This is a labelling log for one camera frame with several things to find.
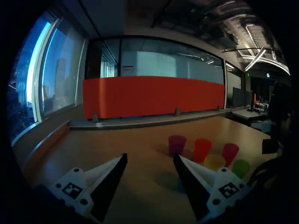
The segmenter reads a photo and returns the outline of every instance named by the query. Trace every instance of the desk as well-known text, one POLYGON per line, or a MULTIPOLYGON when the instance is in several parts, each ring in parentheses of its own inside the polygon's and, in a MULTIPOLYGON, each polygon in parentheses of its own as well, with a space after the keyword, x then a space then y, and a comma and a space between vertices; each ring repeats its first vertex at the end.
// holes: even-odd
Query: desk
POLYGON ((183 156, 189 159, 197 138, 212 142, 210 153, 221 154, 225 143, 237 144, 236 159, 250 162, 250 173, 275 157, 262 155, 262 141, 270 136, 224 117, 146 128, 73 130, 40 161, 35 184, 50 185, 72 167, 89 170, 126 152, 128 164, 104 223, 194 224, 186 194, 176 190, 178 174, 167 155, 168 137, 173 134, 187 138, 183 156))

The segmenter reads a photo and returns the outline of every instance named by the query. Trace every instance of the plastic cup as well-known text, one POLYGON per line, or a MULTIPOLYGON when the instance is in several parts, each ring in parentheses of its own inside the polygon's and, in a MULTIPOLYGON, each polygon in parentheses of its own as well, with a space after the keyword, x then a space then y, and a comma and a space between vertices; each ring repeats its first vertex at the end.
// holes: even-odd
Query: plastic cup
POLYGON ((181 155, 185 147, 187 139, 181 135, 173 135, 168 138, 169 155, 174 156, 175 153, 181 155))
POLYGON ((232 170, 238 178, 243 179, 246 174, 250 171, 250 163, 243 159, 238 159, 235 161, 232 170))
POLYGON ((197 139, 194 143, 193 161, 194 162, 204 162, 210 149, 212 147, 212 142, 207 139, 197 139))
POLYGON ((210 154, 204 160, 204 167, 213 171, 218 171, 225 166, 225 159, 221 155, 210 154))
POLYGON ((239 147, 233 143, 227 143, 223 147, 222 156, 226 161, 225 166, 228 167, 239 152, 239 147))

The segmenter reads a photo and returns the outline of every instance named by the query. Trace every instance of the orange partition panel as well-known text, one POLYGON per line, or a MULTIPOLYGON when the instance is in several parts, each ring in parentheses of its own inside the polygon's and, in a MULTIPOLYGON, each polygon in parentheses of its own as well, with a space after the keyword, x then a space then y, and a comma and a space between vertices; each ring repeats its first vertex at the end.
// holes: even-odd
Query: orange partition panel
POLYGON ((86 119, 204 111, 224 106, 225 87, 201 80, 156 76, 95 78, 83 81, 86 119))

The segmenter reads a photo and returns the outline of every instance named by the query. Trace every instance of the yellow cup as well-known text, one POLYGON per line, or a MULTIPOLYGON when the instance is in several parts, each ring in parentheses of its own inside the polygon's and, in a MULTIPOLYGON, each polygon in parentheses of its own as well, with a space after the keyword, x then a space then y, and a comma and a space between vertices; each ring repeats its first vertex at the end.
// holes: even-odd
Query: yellow cup
POLYGON ((225 163, 223 156, 210 154, 204 160, 204 167, 213 171, 218 171, 220 168, 225 167, 225 163))

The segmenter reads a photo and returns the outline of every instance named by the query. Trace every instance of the window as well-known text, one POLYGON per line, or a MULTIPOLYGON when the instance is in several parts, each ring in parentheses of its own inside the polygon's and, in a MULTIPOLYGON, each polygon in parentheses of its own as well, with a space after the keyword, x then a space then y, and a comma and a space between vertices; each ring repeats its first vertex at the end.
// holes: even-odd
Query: window
POLYGON ((7 87, 7 122, 13 140, 50 113, 75 105, 83 36, 45 12, 15 60, 7 87))
POLYGON ((222 60, 199 49, 163 40, 125 38, 121 76, 165 76, 224 84, 222 60))
POLYGON ((101 60, 101 78, 107 78, 107 77, 114 77, 117 76, 114 72, 114 65, 112 65, 108 59, 105 58, 104 55, 102 55, 101 60))
POLYGON ((12 141, 37 119, 33 113, 33 70, 41 44, 54 18, 45 13, 30 30, 15 65, 7 88, 7 122, 9 138, 12 141))
POLYGON ((65 19, 54 30, 42 73, 45 115, 75 103, 83 42, 84 38, 65 19))

